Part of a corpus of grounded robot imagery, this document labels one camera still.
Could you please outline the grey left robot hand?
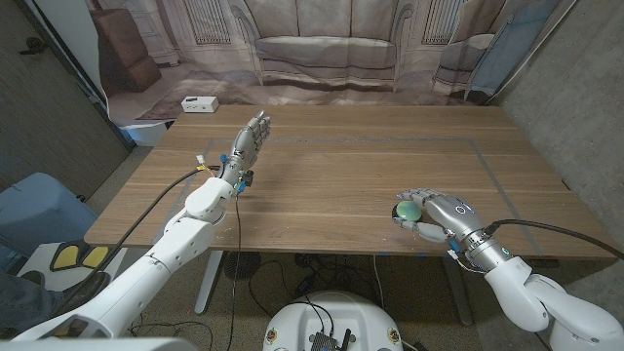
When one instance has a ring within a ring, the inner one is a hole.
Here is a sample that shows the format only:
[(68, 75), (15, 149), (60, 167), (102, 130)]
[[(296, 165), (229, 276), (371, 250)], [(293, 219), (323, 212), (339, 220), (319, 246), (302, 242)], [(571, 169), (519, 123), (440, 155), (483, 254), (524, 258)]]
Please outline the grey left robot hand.
[(262, 144), (270, 135), (271, 119), (263, 110), (241, 129), (234, 139), (217, 177), (234, 186), (257, 160)]

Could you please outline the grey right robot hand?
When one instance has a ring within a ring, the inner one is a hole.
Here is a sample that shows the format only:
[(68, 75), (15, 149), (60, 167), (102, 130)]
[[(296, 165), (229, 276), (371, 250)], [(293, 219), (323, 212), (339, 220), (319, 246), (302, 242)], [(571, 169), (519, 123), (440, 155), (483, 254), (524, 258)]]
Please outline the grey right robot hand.
[(392, 220), (421, 238), (443, 243), (454, 238), (465, 246), (465, 256), (489, 272), (513, 256), (485, 231), (476, 211), (465, 201), (430, 188), (414, 188), (399, 194)]

